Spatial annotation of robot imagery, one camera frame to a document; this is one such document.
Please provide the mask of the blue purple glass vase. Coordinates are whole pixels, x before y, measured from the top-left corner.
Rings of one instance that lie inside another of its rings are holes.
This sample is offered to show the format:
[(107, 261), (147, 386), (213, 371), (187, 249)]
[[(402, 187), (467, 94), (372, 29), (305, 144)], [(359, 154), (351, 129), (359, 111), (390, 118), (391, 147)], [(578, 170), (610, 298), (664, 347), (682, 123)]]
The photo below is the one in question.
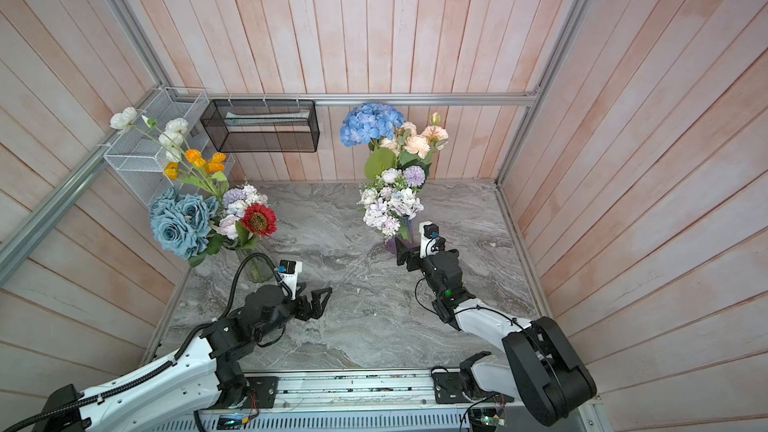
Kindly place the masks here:
[(402, 242), (407, 248), (419, 246), (417, 233), (414, 231), (413, 221), (408, 218), (401, 220), (401, 226), (395, 236), (385, 242), (384, 248), (391, 254), (397, 254), (397, 243)]

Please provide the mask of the clear grey glass vase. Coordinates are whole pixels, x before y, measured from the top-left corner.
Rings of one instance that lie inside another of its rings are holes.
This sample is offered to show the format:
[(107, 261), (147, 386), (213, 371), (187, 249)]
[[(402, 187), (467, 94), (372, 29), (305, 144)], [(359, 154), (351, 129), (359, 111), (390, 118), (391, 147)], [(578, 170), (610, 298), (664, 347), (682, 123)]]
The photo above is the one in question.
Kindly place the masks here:
[(275, 264), (273, 251), (261, 242), (257, 242), (252, 247), (236, 250), (238, 261), (240, 263), (253, 253), (263, 254), (267, 259), (253, 258), (249, 260), (243, 268), (241, 277), (253, 283), (263, 283), (272, 280), (274, 278), (272, 264)]

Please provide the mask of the red flower stem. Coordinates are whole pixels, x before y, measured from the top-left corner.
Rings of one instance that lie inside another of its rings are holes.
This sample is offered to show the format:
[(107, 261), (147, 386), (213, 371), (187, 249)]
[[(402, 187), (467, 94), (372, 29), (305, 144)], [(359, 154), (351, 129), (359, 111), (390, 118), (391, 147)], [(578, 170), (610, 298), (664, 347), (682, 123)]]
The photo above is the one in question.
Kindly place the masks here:
[(269, 207), (254, 203), (249, 205), (239, 223), (251, 234), (268, 237), (277, 231), (276, 213)]

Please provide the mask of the pink lilac mixed bouquet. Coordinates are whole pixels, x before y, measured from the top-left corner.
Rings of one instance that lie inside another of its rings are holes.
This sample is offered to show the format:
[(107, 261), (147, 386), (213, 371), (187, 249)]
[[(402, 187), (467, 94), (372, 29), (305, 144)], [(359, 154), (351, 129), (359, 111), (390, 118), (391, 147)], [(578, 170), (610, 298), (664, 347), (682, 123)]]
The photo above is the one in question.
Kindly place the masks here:
[(214, 221), (213, 230), (230, 240), (237, 239), (236, 223), (245, 217), (246, 209), (254, 204), (268, 204), (267, 195), (260, 193), (255, 186), (246, 184), (229, 189), (222, 197), (222, 212)]

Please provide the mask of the peach pink rose stem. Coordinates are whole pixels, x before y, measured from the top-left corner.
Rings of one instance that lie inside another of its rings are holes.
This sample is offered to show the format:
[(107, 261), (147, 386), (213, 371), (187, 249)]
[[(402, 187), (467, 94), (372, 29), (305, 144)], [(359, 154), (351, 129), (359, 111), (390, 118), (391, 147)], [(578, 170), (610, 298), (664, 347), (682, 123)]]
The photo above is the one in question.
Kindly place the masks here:
[(419, 132), (415, 124), (406, 122), (400, 128), (402, 153), (410, 158), (418, 158), (424, 164), (430, 164), (449, 141), (447, 130), (441, 126), (442, 117), (435, 112), (429, 116), (427, 126)]

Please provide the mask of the pale peach peony stem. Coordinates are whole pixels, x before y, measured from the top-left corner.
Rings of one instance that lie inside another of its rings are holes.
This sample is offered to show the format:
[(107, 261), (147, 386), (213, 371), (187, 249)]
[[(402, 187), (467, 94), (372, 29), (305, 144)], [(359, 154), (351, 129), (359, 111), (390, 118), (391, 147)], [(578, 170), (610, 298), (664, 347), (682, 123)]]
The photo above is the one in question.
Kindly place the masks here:
[(405, 122), (401, 127), (396, 128), (392, 138), (383, 137), (379, 141), (379, 147), (389, 149), (396, 157), (405, 150), (408, 140), (417, 135), (417, 128), (411, 122)]

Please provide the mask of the blue hydrangea stem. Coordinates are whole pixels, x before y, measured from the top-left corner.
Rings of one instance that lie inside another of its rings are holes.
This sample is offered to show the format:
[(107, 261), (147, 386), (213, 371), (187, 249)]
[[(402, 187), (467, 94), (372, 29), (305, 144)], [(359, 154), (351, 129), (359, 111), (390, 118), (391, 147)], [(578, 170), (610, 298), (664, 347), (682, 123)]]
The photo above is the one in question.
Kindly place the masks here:
[(392, 105), (366, 103), (352, 109), (342, 121), (341, 143), (346, 147), (365, 145), (370, 150), (364, 165), (365, 177), (377, 181), (386, 170), (396, 167), (397, 159), (389, 149), (380, 148), (383, 137), (392, 138), (396, 128), (405, 123), (404, 116)]

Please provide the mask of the teal blue rose bunch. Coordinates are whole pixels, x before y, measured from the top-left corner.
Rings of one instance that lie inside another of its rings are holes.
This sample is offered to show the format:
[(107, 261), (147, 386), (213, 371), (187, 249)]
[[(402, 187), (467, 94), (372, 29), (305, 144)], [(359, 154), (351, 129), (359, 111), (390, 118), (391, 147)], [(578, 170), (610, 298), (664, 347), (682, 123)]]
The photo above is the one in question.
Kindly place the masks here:
[(215, 197), (180, 194), (170, 187), (150, 205), (149, 223), (163, 250), (196, 267), (221, 249), (223, 237), (212, 226), (219, 208)]

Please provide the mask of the yellow orange flower stem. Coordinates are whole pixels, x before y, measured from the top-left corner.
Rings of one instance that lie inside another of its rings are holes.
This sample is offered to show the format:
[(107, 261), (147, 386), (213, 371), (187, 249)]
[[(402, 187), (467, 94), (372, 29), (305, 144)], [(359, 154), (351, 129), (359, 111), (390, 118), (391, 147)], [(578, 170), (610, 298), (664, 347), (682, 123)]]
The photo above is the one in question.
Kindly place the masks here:
[(230, 189), (225, 174), (227, 156), (216, 152), (209, 160), (196, 149), (165, 151), (169, 160), (163, 174), (171, 181), (198, 187), (210, 195), (220, 196)]

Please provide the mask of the white flower stem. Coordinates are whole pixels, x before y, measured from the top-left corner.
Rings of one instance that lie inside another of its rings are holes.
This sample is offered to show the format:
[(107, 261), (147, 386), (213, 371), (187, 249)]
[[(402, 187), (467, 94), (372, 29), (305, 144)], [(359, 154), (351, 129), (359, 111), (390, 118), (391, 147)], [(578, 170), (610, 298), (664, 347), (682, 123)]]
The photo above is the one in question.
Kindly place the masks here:
[(190, 124), (184, 118), (175, 118), (161, 129), (157, 120), (141, 113), (135, 107), (127, 107), (111, 117), (110, 127), (121, 135), (130, 131), (140, 132), (152, 143), (159, 145), (170, 162), (177, 163), (182, 161)]

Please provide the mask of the pink hydrangea bouquet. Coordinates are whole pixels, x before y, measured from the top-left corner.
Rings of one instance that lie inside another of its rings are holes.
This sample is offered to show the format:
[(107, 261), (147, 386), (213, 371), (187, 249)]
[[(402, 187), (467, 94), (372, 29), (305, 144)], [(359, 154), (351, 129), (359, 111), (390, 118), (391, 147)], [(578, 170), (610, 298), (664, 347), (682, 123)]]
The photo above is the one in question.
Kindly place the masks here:
[(410, 240), (411, 224), (424, 210), (418, 193), (425, 182), (426, 172), (418, 165), (383, 171), (360, 190), (363, 222), (387, 240)]

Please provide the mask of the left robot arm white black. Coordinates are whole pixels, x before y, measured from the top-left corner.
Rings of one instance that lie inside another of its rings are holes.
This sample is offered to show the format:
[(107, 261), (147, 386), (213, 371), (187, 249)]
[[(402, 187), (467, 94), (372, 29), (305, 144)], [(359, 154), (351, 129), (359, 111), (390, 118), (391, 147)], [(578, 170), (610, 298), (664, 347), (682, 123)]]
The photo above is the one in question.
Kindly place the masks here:
[(84, 391), (73, 385), (52, 393), (42, 412), (17, 425), (32, 431), (149, 431), (212, 406), (240, 405), (249, 382), (239, 361), (273, 345), (293, 319), (322, 317), (332, 293), (326, 287), (287, 292), (265, 285), (223, 317), (193, 329), (175, 351), (105, 384)]

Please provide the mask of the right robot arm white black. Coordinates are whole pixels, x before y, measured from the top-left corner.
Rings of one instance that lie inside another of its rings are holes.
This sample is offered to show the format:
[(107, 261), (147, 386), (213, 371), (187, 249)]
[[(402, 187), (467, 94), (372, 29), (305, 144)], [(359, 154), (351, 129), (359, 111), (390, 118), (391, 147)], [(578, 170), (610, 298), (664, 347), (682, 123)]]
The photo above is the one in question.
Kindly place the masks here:
[(450, 403), (510, 398), (532, 417), (551, 426), (597, 395), (597, 385), (557, 322), (546, 316), (529, 320), (486, 305), (463, 283), (459, 251), (443, 240), (409, 247), (396, 238), (397, 264), (418, 271), (433, 293), (422, 307), (453, 329), (474, 335), (502, 353), (506, 361), (490, 363), (483, 350), (463, 360), (456, 372), (433, 368), (436, 401)]

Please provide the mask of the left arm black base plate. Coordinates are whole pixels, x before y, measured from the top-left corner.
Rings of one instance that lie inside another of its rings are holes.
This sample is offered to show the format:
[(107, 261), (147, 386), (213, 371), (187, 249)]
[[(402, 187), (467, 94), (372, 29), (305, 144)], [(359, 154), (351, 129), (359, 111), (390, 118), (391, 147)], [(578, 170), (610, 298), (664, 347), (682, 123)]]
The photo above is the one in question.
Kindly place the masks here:
[(247, 387), (242, 407), (251, 411), (267, 410), (274, 407), (278, 385), (278, 376), (247, 376)]

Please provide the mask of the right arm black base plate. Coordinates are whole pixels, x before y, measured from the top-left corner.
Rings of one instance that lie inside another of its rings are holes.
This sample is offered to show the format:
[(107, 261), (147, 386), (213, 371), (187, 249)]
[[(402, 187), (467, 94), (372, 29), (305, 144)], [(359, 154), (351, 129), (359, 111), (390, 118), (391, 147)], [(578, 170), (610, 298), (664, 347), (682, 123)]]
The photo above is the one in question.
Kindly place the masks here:
[(479, 364), (469, 372), (438, 368), (431, 371), (430, 376), (438, 404), (471, 403), (492, 400), (495, 396), (513, 401), (520, 399), (511, 371), (493, 364)]

